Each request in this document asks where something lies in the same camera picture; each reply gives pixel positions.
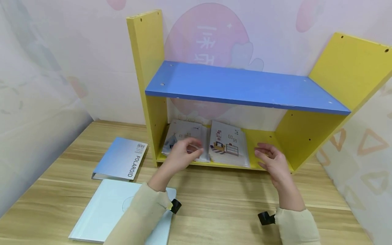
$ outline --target sleeve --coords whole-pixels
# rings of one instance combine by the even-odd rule
[[[156,192],[144,183],[104,245],[144,245],[162,215],[171,207],[167,192]]]
[[[275,215],[283,245],[320,245],[320,235],[312,213],[279,209]]]

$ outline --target wooden table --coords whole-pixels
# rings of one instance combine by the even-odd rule
[[[91,173],[115,137],[147,142],[145,126],[93,122],[0,219],[1,245],[85,244],[68,235],[100,184]],[[155,172],[151,154],[136,176]],[[316,159],[294,176],[317,222],[322,244],[372,244]],[[173,216],[170,245],[280,244],[274,213],[278,197],[265,172],[190,166],[169,183],[182,208]]]

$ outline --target wallpaper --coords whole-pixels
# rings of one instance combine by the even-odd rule
[[[92,121],[22,1],[0,0],[0,217]]]
[[[95,120],[145,124],[125,18],[152,9],[162,9],[165,56],[172,61],[306,76],[336,31],[392,45],[389,0],[0,3],[18,50],[7,56],[7,62],[21,56],[37,71],[35,78],[32,75],[12,86],[10,79],[0,77],[5,94],[0,97],[0,123],[10,132],[15,122],[42,117],[41,111],[55,113],[70,103],[83,106],[80,112],[88,112]],[[7,71],[15,75],[28,69]],[[50,92],[38,95],[29,87],[34,79]],[[41,104],[33,107],[32,100]],[[388,244],[391,239],[391,100],[389,81],[317,153],[375,244]],[[210,123],[215,119],[271,131],[285,113],[180,99],[169,99],[167,104],[169,121]],[[6,115],[14,115],[14,121],[3,120]]]

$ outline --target book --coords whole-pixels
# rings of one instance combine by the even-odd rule
[[[212,121],[209,145],[212,161],[240,167],[250,166],[246,137],[240,128]]]
[[[147,144],[117,137],[95,167],[92,179],[134,180]]]
[[[165,143],[163,144],[162,154],[168,156],[171,152],[172,147],[177,141],[183,140],[187,137],[194,137],[202,142],[202,148],[205,149],[203,154],[195,161],[210,162],[210,158],[207,152],[207,135],[209,135],[209,129],[207,127],[204,127],[202,124],[181,120],[173,120],[169,125],[169,130],[165,138]],[[197,146],[192,145],[188,149],[188,152],[191,153],[197,149]]]
[[[195,137],[203,142],[203,154],[197,162],[223,163],[250,167],[248,148],[244,132],[238,128],[212,121],[211,128],[199,123],[173,120],[169,126],[162,154],[168,156],[178,140]]]
[[[140,186],[141,184],[132,182],[103,180],[68,238],[103,243],[129,207]],[[166,188],[166,191],[170,200],[176,197],[175,189]],[[166,245],[171,218],[172,212],[167,210],[145,244]]]

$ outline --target hand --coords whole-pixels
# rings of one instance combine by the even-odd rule
[[[204,149],[201,147],[201,141],[195,138],[186,138],[175,143],[165,162],[148,182],[149,187],[165,192],[170,179],[203,154]]]
[[[201,141],[195,138],[189,137],[178,141],[173,146],[169,156],[166,158],[161,168],[165,168],[173,175],[184,170],[192,161],[203,154],[204,149],[201,147]]]
[[[254,154],[263,161],[259,165],[270,173],[274,187],[279,189],[283,185],[294,184],[285,155],[270,144],[257,143],[257,146]]]

